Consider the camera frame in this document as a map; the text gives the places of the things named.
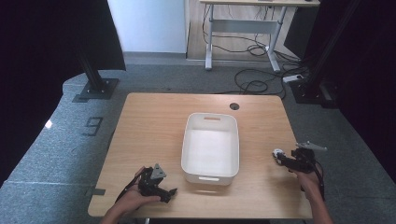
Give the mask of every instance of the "wooden tabletop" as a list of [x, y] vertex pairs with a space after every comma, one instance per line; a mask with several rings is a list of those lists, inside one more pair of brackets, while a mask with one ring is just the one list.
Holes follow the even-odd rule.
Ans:
[[[230, 104], [239, 104], [232, 110]], [[239, 173], [229, 186], [192, 184], [181, 168], [187, 119], [192, 113], [235, 117], [239, 131]], [[274, 148], [288, 155], [295, 138], [277, 96], [131, 93], [99, 176], [89, 214], [102, 217], [141, 166], [159, 163], [167, 177], [160, 188], [178, 188], [169, 203], [152, 203], [133, 217], [311, 218], [294, 174], [278, 166]]]
[[209, 5], [246, 5], [246, 6], [274, 6], [274, 7], [318, 7], [319, 0], [200, 0]]

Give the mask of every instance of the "gray carpet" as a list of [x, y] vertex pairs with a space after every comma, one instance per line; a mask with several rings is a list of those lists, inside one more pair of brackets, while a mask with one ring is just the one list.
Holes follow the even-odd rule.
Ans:
[[[87, 103], [72, 103], [87, 78], [82, 74], [67, 80], [50, 119], [52, 126], [43, 128], [0, 189], [0, 223], [98, 223], [100, 219], [90, 217], [87, 210], [127, 94], [239, 91], [233, 79], [241, 70], [237, 66], [215, 66], [206, 72], [202, 65], [128, 65], [127, 72], [101, 71], [102, 77], [120, 82], [110, 100]], [[271, 78], [247, 73], [238, 82]], [[267, 92], [281, 91], [279, 78], [267, 84]], [[283, 103], [297, 141], [329, 149], [317, 157], [325, 169], [327, 205], [335, 223], [396, 223], [395, 184], [340, 111], [297, 105], [290, 88], [285, 88]], [[274, 219], [271, 223], [303, 221]]]

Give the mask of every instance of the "white wall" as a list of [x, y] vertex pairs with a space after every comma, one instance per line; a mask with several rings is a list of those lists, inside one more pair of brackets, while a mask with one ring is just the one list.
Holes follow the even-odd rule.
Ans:
[[122, 51], [186, 53], [189, 0], [108, 0]]

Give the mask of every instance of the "metal desk leg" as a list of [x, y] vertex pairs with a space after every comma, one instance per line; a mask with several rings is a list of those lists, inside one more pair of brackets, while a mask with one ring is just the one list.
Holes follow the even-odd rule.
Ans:
[[212, 30], [213, 30], [213, 7], [210, 5], [210, 17], [209, 17], [209, 40], [206, 44], [206, 58], [205, 58], [205, 69], [212, 70]]
[[276, 25], [276, 30], [274, 32], [274, 36], [271, 38], [270, 46], [266, 47], [268, 58], [270, 59], [271, 65], [273, 66], [273, 69], [276, 73], [280, 72], [280, 68], [276, 61], [276, 56], [274, 54], [274, 47], [275, 47], [277, 38], [279, 37], [280, 28], [282, 28], [283, 19], [285, 18], [285, 14], [286, 14], [286, 9], [287, 9], [287, 7], [282, 7], [282, 10], [280, 11], [280, 17], [277, 20], [277, 25]]

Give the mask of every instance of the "white storage bin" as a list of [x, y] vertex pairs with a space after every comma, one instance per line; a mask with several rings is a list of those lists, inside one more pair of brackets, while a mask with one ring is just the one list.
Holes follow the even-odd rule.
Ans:
[[184, 133], [181, 167], [191, 183], [231, 184], [239, 171], [236, 119], [221, 114], [191, 114]]

